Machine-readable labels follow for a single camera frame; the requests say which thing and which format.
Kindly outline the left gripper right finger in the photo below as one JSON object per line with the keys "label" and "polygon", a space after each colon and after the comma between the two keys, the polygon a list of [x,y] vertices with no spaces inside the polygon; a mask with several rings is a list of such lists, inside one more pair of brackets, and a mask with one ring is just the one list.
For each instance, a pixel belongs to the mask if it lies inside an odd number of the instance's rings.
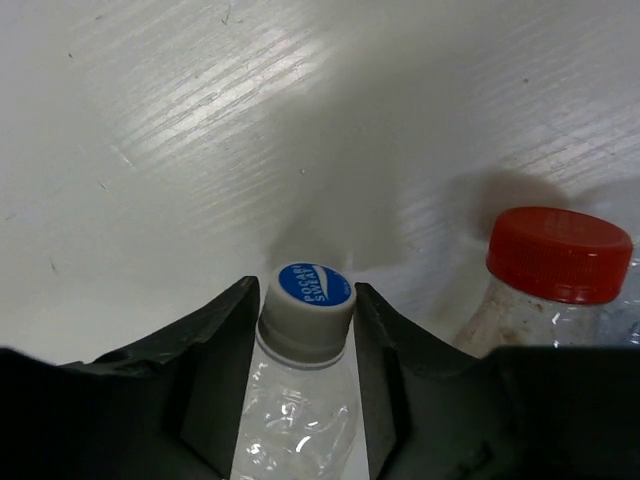
{"label": "left gripper right finger", "polygon": [[639,353],[502,347],[477,359],[356,287],[373,479],[635,479]]}

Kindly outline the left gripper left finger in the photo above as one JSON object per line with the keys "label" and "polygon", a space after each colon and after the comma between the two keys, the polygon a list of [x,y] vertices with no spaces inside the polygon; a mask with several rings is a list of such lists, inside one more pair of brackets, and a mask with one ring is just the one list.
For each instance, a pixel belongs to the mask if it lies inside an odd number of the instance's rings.
{"label": "left gripper left finger", "polygon": [[90,363],[1,351],[5,479],[226,479],[260,309],[257,278]]}

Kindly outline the clear bottle white cap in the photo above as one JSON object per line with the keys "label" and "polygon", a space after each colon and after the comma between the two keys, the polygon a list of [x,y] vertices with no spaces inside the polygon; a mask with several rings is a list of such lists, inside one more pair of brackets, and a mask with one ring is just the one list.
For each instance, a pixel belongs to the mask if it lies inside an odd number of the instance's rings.
{"label": "clear bottle white cap", "polygon": [[356,292],[340,272],[293,262],[270,279],[234,453],[233,479],[338,479],[359,393],[345,359]]}

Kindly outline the red cap bottle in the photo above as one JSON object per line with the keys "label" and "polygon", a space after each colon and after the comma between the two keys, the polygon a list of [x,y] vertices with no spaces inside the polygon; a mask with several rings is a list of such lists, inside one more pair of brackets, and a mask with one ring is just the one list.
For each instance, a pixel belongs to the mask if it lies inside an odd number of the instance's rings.
{"label": "red cap bottle", "polygon": [[525,206],[495,220],[485,295],[452,344],[476,358],[500,346],[592,346],[602,306],[620,294],[633,243],[572,210]]}

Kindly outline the blue label water bottle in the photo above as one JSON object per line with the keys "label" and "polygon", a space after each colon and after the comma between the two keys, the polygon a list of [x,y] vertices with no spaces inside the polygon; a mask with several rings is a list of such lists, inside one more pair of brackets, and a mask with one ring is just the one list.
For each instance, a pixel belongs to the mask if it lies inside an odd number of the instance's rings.
{"label": "blue label water bottle", "polygon": [[632,239],[633,252],[620,294],[601,308],[597,343],[607,346],[639,347],[639,214],[625,214],[620,205],[604,200],[593,206],[594,213],[625,230]]}

